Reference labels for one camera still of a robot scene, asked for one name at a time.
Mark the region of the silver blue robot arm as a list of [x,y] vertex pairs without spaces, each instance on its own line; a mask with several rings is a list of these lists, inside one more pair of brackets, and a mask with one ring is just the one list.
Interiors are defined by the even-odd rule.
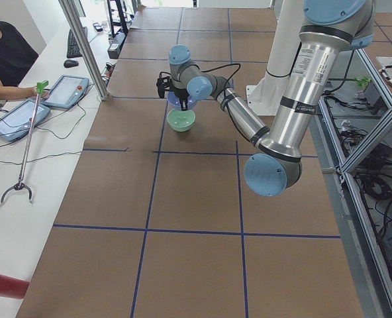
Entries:
[[246,184],[258,195],[279,195],[301,176],[301,141],[339,53],[371,43],[375,6],[375,1],[283,2],[266,72],[267,79],[285,81],[273,98],[271,126],[227,78],[202,71],[182,44],[170,49],[170,71],[160,73],[158,95],[181,111],[208,97],[216,100],[238,132],[258,149],[244,166]]

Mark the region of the person's hand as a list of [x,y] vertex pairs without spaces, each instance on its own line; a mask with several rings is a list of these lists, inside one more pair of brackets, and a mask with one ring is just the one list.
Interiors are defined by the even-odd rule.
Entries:
[[46,99],[49,96],[49,94],[50,94],[49,89],[44,89],[42,93],[39,93],[36,86],[32,87],[32,95],[31,95],[32,98],[36,98],[39,95],[41,99]]

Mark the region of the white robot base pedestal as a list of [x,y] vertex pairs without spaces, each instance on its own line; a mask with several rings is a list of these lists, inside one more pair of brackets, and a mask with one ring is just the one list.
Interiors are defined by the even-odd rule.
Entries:
[[257,115],[277,113],[300,45],[303,4],[303,0],[283,1],[265,76],[257,85],[246,87],[248,105]]

